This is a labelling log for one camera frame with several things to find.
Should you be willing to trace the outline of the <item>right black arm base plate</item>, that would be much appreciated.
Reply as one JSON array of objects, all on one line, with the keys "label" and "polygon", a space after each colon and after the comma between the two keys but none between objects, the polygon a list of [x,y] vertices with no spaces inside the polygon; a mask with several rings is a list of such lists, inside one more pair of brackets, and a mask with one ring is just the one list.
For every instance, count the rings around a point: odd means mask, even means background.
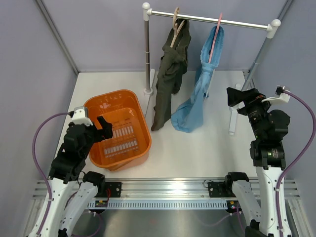
[{"label": "right black arm base plate", "polygon": [[231,197],[224,181],[208,181],[208,192],[210,198],[229,198]]}]

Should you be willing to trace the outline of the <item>light blue shorts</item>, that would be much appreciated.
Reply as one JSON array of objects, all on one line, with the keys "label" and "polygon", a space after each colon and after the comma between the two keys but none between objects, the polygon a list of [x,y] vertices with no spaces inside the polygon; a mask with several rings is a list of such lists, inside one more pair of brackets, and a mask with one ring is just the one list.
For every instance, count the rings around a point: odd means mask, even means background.
[{"label": "light blue shorts", "polygon": [[201,66],[196,71],[195,86],[189,99],[171,115],[171,124],[177,131],[191,133],[203,125],[203,104],[208,96],[213,73],[219,66],[224,44],[225,32],[220,26],[212,60],[211,63],[208,63],[215,31],[216,26],[210,31],[210,35],[202,47]]}]

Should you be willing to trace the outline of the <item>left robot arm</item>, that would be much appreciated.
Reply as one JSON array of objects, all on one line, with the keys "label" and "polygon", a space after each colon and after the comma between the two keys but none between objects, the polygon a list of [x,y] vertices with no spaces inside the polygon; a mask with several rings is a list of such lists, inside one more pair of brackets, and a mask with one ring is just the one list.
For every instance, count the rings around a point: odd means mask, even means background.
[{"label": "left robot arm", "polygon": [[47,195],[29,234],[31,237],[71,236],[91,199],[102,196],[106,191],[104,175],[89,171],[84,175],[77,193],[71,195],[92,146],[112,138],[112,124],[98,116],[101,127],[97,128],[86,115],[80,117],[77,112],[68,115],[72,121],[57,157],[52,161],[49,174],[42,174]]}]

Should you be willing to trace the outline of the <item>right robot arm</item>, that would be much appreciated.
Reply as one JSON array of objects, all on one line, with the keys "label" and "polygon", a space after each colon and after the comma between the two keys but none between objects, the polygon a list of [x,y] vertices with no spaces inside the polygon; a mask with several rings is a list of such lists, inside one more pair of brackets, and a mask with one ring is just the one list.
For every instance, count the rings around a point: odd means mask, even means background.
[{"label": "right robot arm", "polygon": [[245,173],[230,172],[226,176],[224,192],[235,196],[244,213],[247,237],[290,237],[285,205],[285,152],[282,144],[288,134],[290,116],[281,110],[270,110],[274,104],[289,102],[290,96],[279,86],[277,97],[267,98],[257,89],[241,91],[228,87],[228,106],[243,103],[237,113],[248,117],[255,139],[250,143],[250,156],[256,169],[260,200],[251,193]]}]

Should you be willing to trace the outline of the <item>beige wooden hanger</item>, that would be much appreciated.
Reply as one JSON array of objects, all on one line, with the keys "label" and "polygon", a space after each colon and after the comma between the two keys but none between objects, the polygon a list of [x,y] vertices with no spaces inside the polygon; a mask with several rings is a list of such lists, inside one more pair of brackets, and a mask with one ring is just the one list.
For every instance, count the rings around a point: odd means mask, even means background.
[{"label": "beige wooden hanger", "polygon": [[184,26],[185,20],[182,20],[180,24],[177,23],[177,15],[179,13],[180,8],[175,8],[173,18],[172,18],[172,29],[173,29],[173,38],[170,44],[170,47],[172,48],[175,44],[176,38],[178,34],[180,33],[182,27]]}]

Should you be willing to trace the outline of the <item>olive green shorts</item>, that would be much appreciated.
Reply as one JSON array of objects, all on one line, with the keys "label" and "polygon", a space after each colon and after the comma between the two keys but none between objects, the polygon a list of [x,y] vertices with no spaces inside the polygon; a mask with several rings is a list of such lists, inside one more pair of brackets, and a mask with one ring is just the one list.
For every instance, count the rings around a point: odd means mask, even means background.
[{"label": "olive green shorts", "polygon": [[175,43],[171,46],[174,30],[170,30],[166,43],[163,45],[163,56],[156,82],[156,104],[154,106],[154,121],[151,131],[161,129],[171,118],[172,95],[179,92],[182,76],[188,68],[188,47],[191,41],[190,23],[188,20],[178,19],[178,24],[184,23]]}]

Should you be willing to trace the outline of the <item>pink plastic hanger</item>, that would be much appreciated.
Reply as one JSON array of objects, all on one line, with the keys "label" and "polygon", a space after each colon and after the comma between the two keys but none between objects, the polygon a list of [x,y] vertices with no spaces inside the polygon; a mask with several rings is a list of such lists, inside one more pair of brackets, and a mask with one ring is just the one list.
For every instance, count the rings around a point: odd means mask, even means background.
[{"label": "pink plastic hanger", "polygon": [[218,35],[218,32],[219,32],[219,28],[220,28],[222,17],[223,17],[223,13],[221,12],[220,16],[219,16],[219,19],[218,19],[216,31],[215,31],[215,34],[214,34],[214,38],[213,38],[213,42],[212,42],[212,47],[211,47],[208,63],[211,63],[211,60],[212,60],[212,56],[213,56],[213,52],[214,52],[216,39],[217,39],[217,35]]}]

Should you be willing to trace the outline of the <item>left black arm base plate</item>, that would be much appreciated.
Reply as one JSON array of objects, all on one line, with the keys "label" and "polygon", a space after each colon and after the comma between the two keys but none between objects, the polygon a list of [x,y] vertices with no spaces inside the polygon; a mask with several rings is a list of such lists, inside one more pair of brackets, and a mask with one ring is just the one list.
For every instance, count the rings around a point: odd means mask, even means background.
[{"label": "left black arm base plate", "polygon": [[98,187],[97,198],[119,198],[121,197],[122,182],[103,182]]}]

